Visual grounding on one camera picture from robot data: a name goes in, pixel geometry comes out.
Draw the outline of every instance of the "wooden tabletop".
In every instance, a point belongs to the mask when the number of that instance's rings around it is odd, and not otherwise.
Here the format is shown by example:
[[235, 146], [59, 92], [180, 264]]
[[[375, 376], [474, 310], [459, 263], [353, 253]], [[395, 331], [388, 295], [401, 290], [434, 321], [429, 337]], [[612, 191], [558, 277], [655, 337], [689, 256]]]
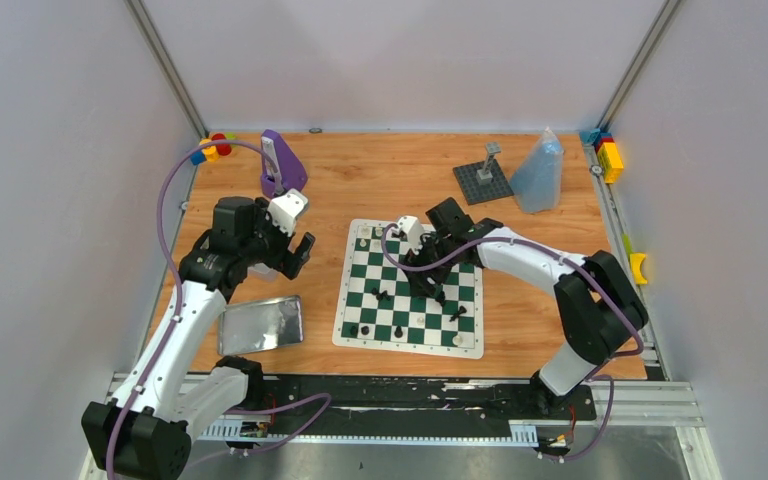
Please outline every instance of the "wooden tabletop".
[[[259, 143], [257, 134], [238, 138]], [[537, 135], [475, 134], [286, 134], [284, 139], [308, 170], [304, 194], [310, 208], [297, 227], [316, 236], [311, 259], [299, 277], [268, 283], [249, 278], [231, 303], [301, 295], [304, 341], [246, 355], [267, 373], [381, 374], [528, 377], [546, 363], [562, 341], [555, 300], [506, 274], [484, 273], [484, 357], [480, 360], [337, 347], [331, 342], [349, 224], [356, 218], [396, 220], [425, 212], [454, 197], [473, 219], [491, 217], [527, 238], [569, 252], [610, 250], [584, 152], [576, 135], [561, 136], [564, 155], [561, 203], [548, 212], [522, 213], [512, 197], [467, 206], [452, 167], [484, 159], [484, 144], [497, 141], [497, 156], [510, 175]], [[242, 148], [199, 167], [189, 208], [173, 256], [176, 263], [210, 227], [220, 197], [262, 196], [260, 159]], [[167, 274], [159, 305], [172, 291]], [[155, 312], [152, 331], [159, 321]], [[191, 370], [209, 371], [219, 359], [217, 324], [205, 337]], [[604, 370], [619, 378], [645, 378], [639, 357], [620, 358]]]

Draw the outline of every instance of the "black pegboard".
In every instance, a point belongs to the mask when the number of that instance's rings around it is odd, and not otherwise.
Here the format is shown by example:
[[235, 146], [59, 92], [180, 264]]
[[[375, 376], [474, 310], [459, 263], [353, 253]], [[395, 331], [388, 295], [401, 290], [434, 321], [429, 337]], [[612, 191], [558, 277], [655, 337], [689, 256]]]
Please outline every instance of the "black pegboard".
[[487, 185], [478, 184], [475, 172], [483, 165], [484, 162], [475, 162], [452, 169], [455, 172], [455, 178], [458, 180], [458, 185], [461, 186], [461, 191], [466, 198], [466, 203], [468, 205], [475, 205], [476, 203], [489, 202], [490, 200], [513, 196], [514, 192], [508, 184], [508, 179], [505, 177], [504, 172], [502, 172], [502, 167], [499, 166], [499, 162], [497, 162], [495, 158], [490, 160], [490, 163], [487, 166], [493, 174], [493, 180]]

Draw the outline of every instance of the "red block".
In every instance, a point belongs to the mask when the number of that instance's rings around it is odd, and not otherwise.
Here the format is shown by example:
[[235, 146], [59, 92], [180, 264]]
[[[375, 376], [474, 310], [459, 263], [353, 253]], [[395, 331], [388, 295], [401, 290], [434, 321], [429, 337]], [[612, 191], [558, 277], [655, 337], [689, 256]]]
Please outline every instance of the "red block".
[[[212, 137], [210, 137], [211, 140], [225, 140], [225, 134], [223, 133], [214, 133]], [[219, 153], [220, 157], [224, 157], [225, 155], [229, 155], [231, 153], [231, 145], [217, 145], [216, 151]]]

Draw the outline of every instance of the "gray wall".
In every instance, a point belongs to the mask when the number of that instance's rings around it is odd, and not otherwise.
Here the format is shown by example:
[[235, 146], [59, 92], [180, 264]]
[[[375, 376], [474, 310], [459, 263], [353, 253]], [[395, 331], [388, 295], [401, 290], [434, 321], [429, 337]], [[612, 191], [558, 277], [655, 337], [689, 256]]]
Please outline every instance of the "gray wall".
[[662, 0], [145, 0], [212, 129], [591, 127]]
[[768, 478], [768, 2], [685, 2], [613, 131], [665, 360], [725, 477]]
[[123, 2], [0, 0], [0, 479], [77, 475], [81, 413], [159, 287], [157, 190], [194, 140]]

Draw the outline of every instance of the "green and white chessboard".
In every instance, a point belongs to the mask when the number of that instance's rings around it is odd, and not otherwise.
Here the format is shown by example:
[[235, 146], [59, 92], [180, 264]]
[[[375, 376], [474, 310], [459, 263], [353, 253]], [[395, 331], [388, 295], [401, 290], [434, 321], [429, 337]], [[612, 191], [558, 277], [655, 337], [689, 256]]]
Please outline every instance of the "green and white chessboard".
[[[458, 265], [443, 284], [446, 305], [411, 297], [404, 272], [381, 253], [381, 234], [390, 222], [354, 220], [349, 228], [343, 279], [332, 340], [341, 347], [426, 353], [478, 359], [484, 355], [484, 290], [481, 269]], [[395, 258], [409, 246], [392, 236], [387, 251]], [[392, 297], [380, 302], [372, 289]], [[454, 321], [458, 307], [466, 313]]]

